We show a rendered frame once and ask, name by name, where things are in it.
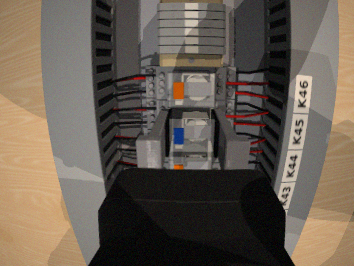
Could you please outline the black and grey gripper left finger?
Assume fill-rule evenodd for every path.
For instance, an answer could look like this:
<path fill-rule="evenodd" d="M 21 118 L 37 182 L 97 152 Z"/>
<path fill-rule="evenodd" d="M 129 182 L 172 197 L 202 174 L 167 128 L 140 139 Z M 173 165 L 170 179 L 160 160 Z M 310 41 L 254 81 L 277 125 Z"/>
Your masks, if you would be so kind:
<path fill-rule="evenodd" d="M 139 135 L 136 143 L 137 168 L 163 169 L 170 153 L 169 118 L 172 109 L 161 109 L 149 135 Z"/>

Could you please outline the grey relay panel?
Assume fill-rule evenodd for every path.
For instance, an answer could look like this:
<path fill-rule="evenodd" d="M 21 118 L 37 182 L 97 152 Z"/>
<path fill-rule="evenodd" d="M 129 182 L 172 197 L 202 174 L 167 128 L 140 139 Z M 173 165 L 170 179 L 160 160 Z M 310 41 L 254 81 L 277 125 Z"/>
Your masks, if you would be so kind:
<path fill-rule="evenodd" d="M 86 265 L 103 200 L 120 171 L 137 168 L 134 140 L 172 109 L 172 70 L 215 73 L 211 109 L 251 142 L 248 169 L 286 211 L 291 257 L 325 161 L 338 64 L 337 0 L 42 0 L 47 124 Z"/>

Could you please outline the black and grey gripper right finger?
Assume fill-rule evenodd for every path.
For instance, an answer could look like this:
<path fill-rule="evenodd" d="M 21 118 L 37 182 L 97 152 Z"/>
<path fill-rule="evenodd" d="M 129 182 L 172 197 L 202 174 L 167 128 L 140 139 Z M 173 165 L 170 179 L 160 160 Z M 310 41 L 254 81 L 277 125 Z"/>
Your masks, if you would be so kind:
<path fill-rule="evenodd" d="M 221 109 L 211 111 L 215 118 L 213 153 L 221 170 L 247 169 L 250 141 L 246 136 L 236 135 Z"/>

